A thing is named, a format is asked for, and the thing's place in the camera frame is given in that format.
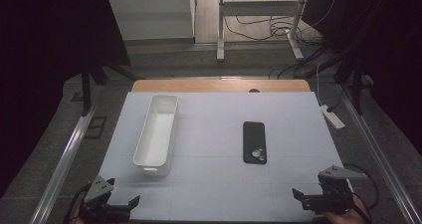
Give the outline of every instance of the white wall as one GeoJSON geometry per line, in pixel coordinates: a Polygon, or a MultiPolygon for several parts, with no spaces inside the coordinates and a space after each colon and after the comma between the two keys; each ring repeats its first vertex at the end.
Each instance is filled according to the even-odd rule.
{"type": "Polygon", "coordinates": [[[193,38],[191,0],[109,0],[127,40],[193,38]]]}

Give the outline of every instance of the wooden board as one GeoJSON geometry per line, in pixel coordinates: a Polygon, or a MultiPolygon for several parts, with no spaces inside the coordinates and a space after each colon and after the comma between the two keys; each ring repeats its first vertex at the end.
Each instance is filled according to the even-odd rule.
{"type": "Polygon", "coordinates": [[[304,80],[141,80],[133,92],[168,93],[243,93],[256,89],[262,93],[310,92],[304,80]]]}

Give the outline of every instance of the power strip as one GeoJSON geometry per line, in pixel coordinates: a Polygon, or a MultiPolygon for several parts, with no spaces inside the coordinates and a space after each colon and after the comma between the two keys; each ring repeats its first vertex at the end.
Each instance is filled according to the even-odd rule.
{"type": "Polygon", "coordinates": [[[335,115],[334,112],[327,112],[326,109],[328,109],[327,105],[320,106],[323,116],[325,116],[329,123],[331,123],[335,129],[344,128],[344,123],[337,117],[337,115],[335,115]]]}

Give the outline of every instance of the white table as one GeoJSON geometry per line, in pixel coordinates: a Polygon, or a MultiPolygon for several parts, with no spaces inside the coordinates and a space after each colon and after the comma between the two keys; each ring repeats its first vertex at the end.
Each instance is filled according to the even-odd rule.
{"type": "Polygon", "coordinates": [[[148,177],[132,162],[151,98],[129,93],[100,175],[115,178],[109,204],[136,220],[310,221],[292,188],[321,194],[320,170],[342,166],[314,93],[172,93],[179,121],[170,173],[148,177]],[[268,162],[243,162],[243,122],[266,126],[268,162]]]}

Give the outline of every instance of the black smartphone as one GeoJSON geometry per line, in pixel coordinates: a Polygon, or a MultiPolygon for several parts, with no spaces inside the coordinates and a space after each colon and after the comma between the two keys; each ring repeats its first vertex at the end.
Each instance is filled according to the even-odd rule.
{"type": "Polygon", "coordinates": [[[267,163],[265,126],[262,122],[243,123],[243,160],[246,163],[267,163]]]}

